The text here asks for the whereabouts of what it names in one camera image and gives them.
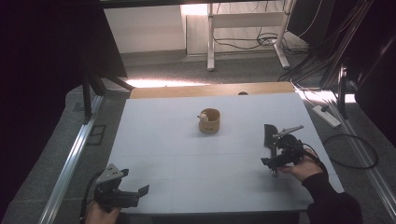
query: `black curtain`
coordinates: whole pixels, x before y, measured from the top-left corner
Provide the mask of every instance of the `black curtain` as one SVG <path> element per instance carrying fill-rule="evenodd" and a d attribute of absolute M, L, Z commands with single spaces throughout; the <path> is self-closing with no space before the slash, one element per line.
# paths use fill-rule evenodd
<path fill-rule="evenodd" d="M 346 48 L 347 78 L 358 91 L 357 103 L 378 129 L 396 146 L 396 18 L 395 1 L 374 0 Z"/>
<path fill-rule="evenodd" d="M 83 75 L 125 70 L 100 7 L 0 1 L 0 217 L 35 165 Z"/>

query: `wire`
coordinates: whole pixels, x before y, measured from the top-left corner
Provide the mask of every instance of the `wire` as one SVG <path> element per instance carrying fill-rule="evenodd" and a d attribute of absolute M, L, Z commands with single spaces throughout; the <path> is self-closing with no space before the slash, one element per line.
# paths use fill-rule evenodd
<path fill-rule="evenodd" d="M 311 148 L 311 150 L 312 150 L 312 151 L 315 153 L 315 155 L 319 158 L 318 153 L 317 153 L 311 146 L 309 146 L 307 143 L 303 143 L 303 146 L 307 146 L 307 147 Z"/>
<path fill-rule="evenodd" d="M 308 28 L 306 28 L 306 30 L 302 33 L 302 34 L 300 34 L 300 35 L 297 35 L 298 37 L 300 37 L 300 36 L 302 36 L 302 35 L 304 35 L 309 29 L 311 29 L 311 26 L 312 26 L 312 24 L 314 24 L 314 22 L 315 22 L 315 20 L 317 19 L 317 16 L 318 16 L 318 13 L 319 13 L 319 10 L 320 10 L 320 6 L 321 6 L 321 3 L 322 3 L 322 1 L 323 0 L 320 0 L 320 3 L 319 3 L 319 6 L 318 6 L 318 10 L 317 10 L 317 13 L 315 14 L 315 17 L 314 17 L 314 19 L 311 21 L 311 24 L 308 26 Z"/>
<path fill-rule="evenodd" d="M 273 34 L 273 33 L 261 34 L 261 31 L 262 31 L 262 29 L 260 29 L 259 34 L 257 35 L 257 37 L 255 39 L 244 39 L 244 38 L 219 38 L 219 39 L 217 39 L 215 37 L 213 37 L 213 39 L 215 40 L 216 43 L 218 43 L 220 45 L 231 46 L 231 47 L 234 47 L 236 49 L 255 49 L 255 48 L 258 48 L 259 46 L 271 46 L 271 45 L 273 45 L 269 40 L 276 39 L 276 36 L 266 36 L 266 37 L 261 37 L 261 36 L 263 36 L 263 35 L 276 35 L 276 34 Z M 219 41 L 221 41 L 221 40 L 257 41 L 258 44 L 256 46 L 254 46 L 254 47 L 251 47 L 251 48 L 242 48 L 242 47 L 238 47 L 238 46 L 233 45 L 233 44 L 220 43 Z"/>
<path fill-rule="evenodd" d="M 306 78 L 316 75 L 318 72 L 322 70 L 329 69 L 329 67 L 332 65 L 332 62 L 335 59 L 335 53 L 333 52 L 333 48 L 336 45 L 338 38 L 340 37 L 340 33 L 343 32 L 353 20 L 355 20 L 356 15 L 362 9 L 363 3 L 364 0 L 358 0 L 356 5 L 350 10 L 350 12 L 346 15 L 344 20 L 338 25 L 335 31 L 331 35 L 326 37 L 326 39 L 323 40 L 321 43 L 315 46 L 308 47 L 307 50 L 308 55 L 305 57 L 305 59 L 303 59 L 294 68 L 290 69 L 288 72 L 281 75 L 278 78 L 278 81 L 288 80 L 292 82 L 292 80 L 294 79 L 294 80 L 298 80 L 295 81 L 296 83 L 298 83 Z M 313 64 L 312 60 L 318 59 L 320 57 L 324 57 L 326 58 L 326 60 L 313 67 L 304 66 L 305 64 L 309 64 L 309 63 L 310 65 L 312 65 Z"/>
<path fill-rule="evenodd" d="M 276 11 L 279 11 L 279 10 L 277 9 L 276 2 L 277 2 L 277 1 L 274 1 L 274 6 L 275 6 L 275 8 L 276 8 Z"/>
<path fill-rule="evenodd" d="M 305 100 L 306 100 L 307 102 L 309 102 L 313 107 L 315 107 L 316 105 L 306 96 L 304 90 L 303 90 L 303 94 L 304 94 L 304 96 L 305 96 Z"/>
<path fill-rule="evenodd" d="M 257 1 L 256 7 L 251 12 L 254 12 L 259 8 L 259 3 L 260 3 L 260 1 Z"/>
<path fill-rule="evenodd" d="M 306 54 L 308 53 L 307 49 L 291 49 L 289 48 L 288 41 L 285 37 L 282 38 L 282 49 L 285 53 L 290 55 L 297 55 L 297 54 Z"/>
<path fill-rule="evenodd" d="M 80 210 L 80 213 L 79 213 L 79 223 L 80 224 L 84 224 L 85 223 L 85 213 L 87 211 L 88 194 L 90 192 L 91 185 L 92 185 L 93 181 L 102 174 L 103 171 L 104 170 L 94 174 L 93 177 L 91 178 L 90 182 L 88 183 L 87 188 L 85 189 L 84 198 L 81 201 L 81 210 Z"/>
<path fill-rule="evenodd" d="M 306 98 L 306 100 L 307 100 L 308 102 L 311 102 L 311 101 L 306 97 L 305 91 L 312 92 L 312 93 L 315 94 L 325 105 L 329 106 L 329 103 L 328 103 L 326 100 L 324 100 L 321 96 L 319 96 L 315 91 L 311 91 L 311 90 L 309 90 L 308 88 L 303 87 L 303 86 L 301 86 L 301 85 L 298 84 L 298 83 L 294 84 L 292 81 L 291 81 L 290 83 L 291 83 L 291 85 L 293 85 L 294 88 L 296 88 L 297 90 L 303 91 L 304 96 L 305 96 L 305 98 Z"/>
<path fill-rule="evenodd" d="M 340 137 L 340 136 L 353 137 L 353 138 L 356 138 L 356 139 L 361 140 L 364 144 L 366 144 L 366 145 L 372 150 L 372 152 L 373 152 L 373 154 L 374 154 L 374 157 L 375 157 L 375 161 L 373 162 L 372 165 L 369 165 L 369 166 L 352 166 L 352 165 L 344 164 L 344 163 L 342 163 L 342 162 L 340 162 L 340 161 L 337 161 L 337 160 L 335 160 L 335 159 L 329 158 L 332 162 L 334 162 L 334 163 L 336 163 L 336 164 L 338 164 L 338 165 L 344 166 L 344 167 L 346 167 L 346 168 L 358 169 L 358 170 L 372 169 L 372 168 L 374 168 L 375 166 L 378 165 L 379 158 L 378 158 L 378 153 L 376 152 L 375 148 L 374 148 L 370 143 L 368 143 L 366 140 L 364 140 L 364 139 L 362 139 L 362 138 L 360 138 L 360 137 L 358 137 L 358 136 L 356 136 L 356 135 L 347 134 L 347 133 L 339 133 L 339 134 L 333 135 L 333 136 L 327 138 L 326 140 L 324 140 L 323 143 L 322 143 L 323 146 L 324 146 L 327 142 L 329 142 L 330 140 L 332 140 L 332 139 L 334 139 L 334 138 L 336 138 L 336 137 Z"/>
<path fill-rule="evenodd" d="M 216 14 L 219 14 L 220 5 L 221 5 L 221 3 L 219 3 L 218 10 L 216 11 Z"/>

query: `gray carpet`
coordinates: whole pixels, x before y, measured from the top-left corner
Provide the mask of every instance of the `gray carpet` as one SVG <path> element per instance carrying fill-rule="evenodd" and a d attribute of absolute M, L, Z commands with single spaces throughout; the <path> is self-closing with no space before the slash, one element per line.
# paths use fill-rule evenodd
<path fill-rule="evenodd" d="M 149 57 L 145 59 L 136 55 L 123 55 L 127 74 L 130 79 L 152 78 L 164 80 L 183 80 L 202 83 L 249 83 L 277 81 L 285 71 L 280 68 L 279 61 L 274 53 L 264 52 L 251 55 L 219 56 L 216 60 L 216 71 L 206 71 L 206 61 L 202 58 L 183 59 L 174 63 L 166 58 Z M 289 56 L 291 66 L 298 64 L 304 55 Z M 140 63 L 131 64 L 133 60 Z M 311 77 L 301 84 L 306 87 L 317 87 L 320 76 Z M 96 132 L 105 129 L 103 138 L 93 134 L 84 147 L 83 154 L 78 163 L 73 179 L 64 197 L 61 208 L 54 223 L 78 223 L 81 198 L 91 176 L 106 167 L 107 158 L 111 151 L 115 135 L 120 122 L 120 116 L 129 92 L 124 91 L 114 83 L 107 82 L 109 89 L 100 107 L 96 119 Z M 78 130 L 84 120 L 81 111 L 81 88 L 70 91 L 66 97 L 66 109 L 49 140 L 47 146 L 24 182 L 18 195 L 7 210 L 2 223 L 37 223 L 47 203 L 53 186 L 61 172 L 64 161 L 72 147 Z M 319 137 L 323 141 L 327 137 L 341 133 L 342 129 L 333 129 L 314 114 L 313 107 L 304 101 L 307 111 L 311 116 Z M 367 119 L 356 104 L 347 104 L 346 110 L 351 122 L 359 134 L 378 151 L 380 161 L 378 169 L 387 179 L 393 189 L 396 189 L 396 176 L 392 170 L 396 168 L 396 149 L 384 135 Z M 349 164 L 359 164 L 354 152 L 351 150 L 347 138 L 331 141 L 325 146 L 330 157 Z M 365 171 L 351 170 L 334 165 L 337 174 L 346 190 L 361 203 L 364 223 L 393 223 L 381 199 L 378 197 L 373 185 Z M 127 217 L 134 224 L 157 222 L 152 217 Z M 218 223 L 250 223 L 248 218 Z M 309 223 L 305 213 L 301 213 L 300 223 Z"/>

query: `wooden board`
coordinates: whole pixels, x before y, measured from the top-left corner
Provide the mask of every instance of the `wooden board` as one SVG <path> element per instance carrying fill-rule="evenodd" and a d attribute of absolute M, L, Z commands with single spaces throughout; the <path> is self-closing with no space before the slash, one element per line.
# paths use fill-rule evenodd
<path fill-rule="evenodd" d="M 160 87 L 160 88 L 136 88 L 131 92 L 131 99 L 146 98 L 173 98 L 194 96 L 225 96 L 238 95 L 239 92 L 248 94 L 268 94 L 294 92 L 289 82 L 262 82 L 262 83 L 237 83 L 216 84 L 206 86 L 188 87 Z"/>

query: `white table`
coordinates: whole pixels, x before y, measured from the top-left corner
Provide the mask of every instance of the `white table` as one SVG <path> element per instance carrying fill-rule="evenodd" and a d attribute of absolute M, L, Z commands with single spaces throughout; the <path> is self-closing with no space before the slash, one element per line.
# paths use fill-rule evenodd
<path fill-rule="evenodd" d="M 204 108 L 221 113 L 219 132 L 200 133 L 196 116 Z M 130 169 L 121 190 L 150 184 L 134 214 L 200 214 L 301 211 L 312 203 L 291 175 L 271 176 L 260 158 L 264 124 L 293 133 L 312 146 L 327 166 L 337 191 L 341 183 L 297 93 L 127 100 L 108 160 Z"/>

